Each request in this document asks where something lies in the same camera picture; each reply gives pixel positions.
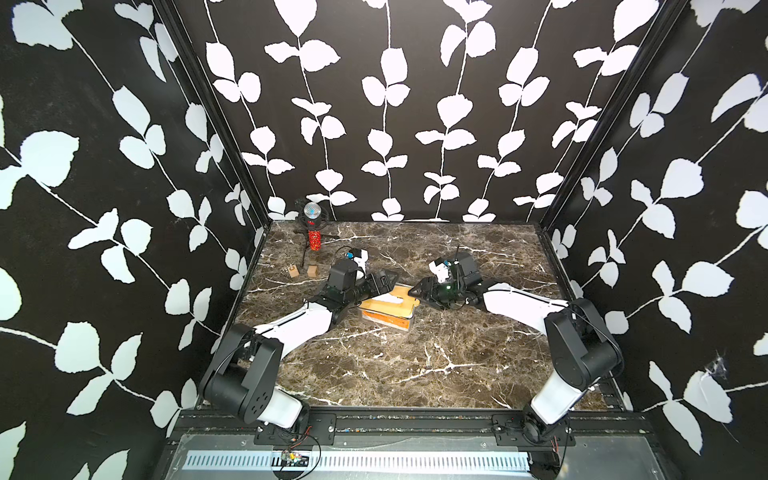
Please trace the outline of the bamboo tissue box lid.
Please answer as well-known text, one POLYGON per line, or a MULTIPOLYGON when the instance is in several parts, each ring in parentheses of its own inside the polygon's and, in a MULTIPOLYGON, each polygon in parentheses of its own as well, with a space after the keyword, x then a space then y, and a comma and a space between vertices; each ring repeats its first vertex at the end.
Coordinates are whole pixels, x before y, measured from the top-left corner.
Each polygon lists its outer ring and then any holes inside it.
POLYGON ((409 285, 396 284, 388 294, 380 295, 363 301, 360 308, 366 311, 383 313, 391 316, 410 319, 420 301, 408 295, 409 285))

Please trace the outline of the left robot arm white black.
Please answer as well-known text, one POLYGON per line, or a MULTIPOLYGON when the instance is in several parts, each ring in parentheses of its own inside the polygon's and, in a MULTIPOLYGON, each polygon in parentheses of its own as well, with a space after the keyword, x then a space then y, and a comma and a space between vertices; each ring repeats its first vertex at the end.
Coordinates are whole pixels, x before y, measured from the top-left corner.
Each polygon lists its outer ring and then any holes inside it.
POLYGON ((202 377, 202 398, 245 424, 303 430, 309 407, 276 387, 281 360, 328 332, 348 307, 390 293, 398 278, 391 270, 366 273, 361 263, 344 258, 331 267, 320 291, 294 312, 255 327, 233 325, 202 377))

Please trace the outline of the orange tissue paper pack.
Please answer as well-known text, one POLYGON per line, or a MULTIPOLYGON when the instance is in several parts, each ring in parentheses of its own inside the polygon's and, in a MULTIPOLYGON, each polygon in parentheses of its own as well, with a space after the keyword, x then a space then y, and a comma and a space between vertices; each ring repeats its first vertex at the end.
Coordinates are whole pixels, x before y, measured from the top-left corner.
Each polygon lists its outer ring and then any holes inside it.
POLYGON ((364 319, 402 331, 409 331, 411 328, 411 320, 407 318, 369 311, 363 311, 361 315, 364 319))

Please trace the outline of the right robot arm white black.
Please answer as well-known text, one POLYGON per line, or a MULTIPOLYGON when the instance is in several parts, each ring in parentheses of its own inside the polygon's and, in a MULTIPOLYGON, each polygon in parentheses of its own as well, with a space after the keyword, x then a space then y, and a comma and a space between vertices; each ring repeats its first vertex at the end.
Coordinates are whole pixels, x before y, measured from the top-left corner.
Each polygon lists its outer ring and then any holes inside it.
POLYGON ((523 410, 522 429, 532 443, 550 438, 591 386, 624 365, 621 349, 605 321, 584 298, 553 300, 485 278, 466 252, 439 258, 429 269, 431 275, 412 287, 409 296, 439 310, 475 307, 546 336, 553 373, 523 410))

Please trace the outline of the clear plastic tissue box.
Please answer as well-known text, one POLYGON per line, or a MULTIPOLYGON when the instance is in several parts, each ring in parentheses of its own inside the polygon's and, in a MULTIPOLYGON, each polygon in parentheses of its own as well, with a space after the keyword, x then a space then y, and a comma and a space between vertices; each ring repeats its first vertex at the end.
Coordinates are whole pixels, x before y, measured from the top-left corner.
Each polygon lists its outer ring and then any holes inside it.
POLYGON ((387 294, 363 301, 359 308, 364 319, 408 331, 412 325, 412 318, 420 300, 410 296, 411 286, 397 284, 387 294))

